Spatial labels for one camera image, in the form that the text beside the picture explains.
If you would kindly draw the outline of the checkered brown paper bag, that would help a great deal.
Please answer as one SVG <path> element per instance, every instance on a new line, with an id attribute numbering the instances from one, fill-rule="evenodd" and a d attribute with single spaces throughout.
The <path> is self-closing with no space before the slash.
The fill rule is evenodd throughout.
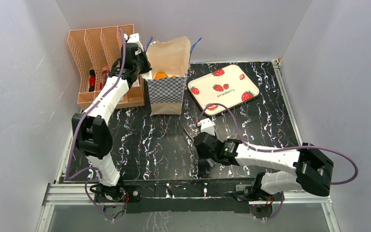
<path id="1" fill-rule="evenodd" d="M 152 115 L 180 115 L 182 113 L 189 62 L 195 46 L 187 37 L 167 42 L 149 39 L 146 56 L 152 70 L 142 75 L 147 82 Z M 169 78 L 154 80 L 157 72 L 165 72 Z"/>

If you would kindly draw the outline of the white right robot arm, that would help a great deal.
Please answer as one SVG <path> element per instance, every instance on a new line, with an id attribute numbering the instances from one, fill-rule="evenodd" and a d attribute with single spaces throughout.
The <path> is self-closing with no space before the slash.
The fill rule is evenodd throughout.
<path id="1" fill-rule="evenodd" d="M 241 140 L 224 142 L 202 132 L 193 138 L 200 159 L 211 163 L 237 166 L 259 166 L 275 169 L 275 173 L 259 173 L 245 195 L 265 200 L 281 191 L 304 190 L 315 196 L 330 194 L 334 163 L 319 149 L 303 145 L 297 149 L 271 149 L 245 145 Z"/>

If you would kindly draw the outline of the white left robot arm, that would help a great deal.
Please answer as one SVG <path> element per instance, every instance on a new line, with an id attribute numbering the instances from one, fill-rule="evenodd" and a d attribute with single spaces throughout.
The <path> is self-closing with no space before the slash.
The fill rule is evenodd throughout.
<path id="1" fill-rule="evenodd" d="M 123 199 L 125 188 L 118 184 L 117 170 L 111 150 L 113 137 L 109 119 L 121 99 L 128 93 L 138 76 L 151 71 L 151 65 L 140 42 L 128 42 L 121 48 L 118 59 L 106 80 L 106 85 L 92 104 L 72 117 L 73 141 L 71 151 L 79 151 L 92 165 L 99 183 L 107 186 L 106 195 L 113 201 Z"/>

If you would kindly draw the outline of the metal tongs white handles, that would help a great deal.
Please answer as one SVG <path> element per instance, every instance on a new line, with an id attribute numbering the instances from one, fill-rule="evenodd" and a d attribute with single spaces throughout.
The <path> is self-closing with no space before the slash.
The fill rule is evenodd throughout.
<path id="1" fill-rule="evenodd" d="M 182 129 L 182 131 L 185 133 L 186 137 L 191 141 L 191 142 L 194 142 L 194 139 L 193 137 L 187 132 L 185 126 L 183 125 L 183 123 L 181 121 L 178 121 L 178 125 L 180 126 L 180 128 Z"/>

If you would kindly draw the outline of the brown fake donut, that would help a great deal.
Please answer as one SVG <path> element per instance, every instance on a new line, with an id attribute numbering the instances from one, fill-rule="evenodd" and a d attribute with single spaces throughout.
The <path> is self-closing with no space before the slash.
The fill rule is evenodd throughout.
<path id="1" fill-rule="evenodd" d="M 165 72 L 157 72 L 153 77 L 154 80 L 159 80 L 163 78 L 169 78 L 169 76 Z"/>

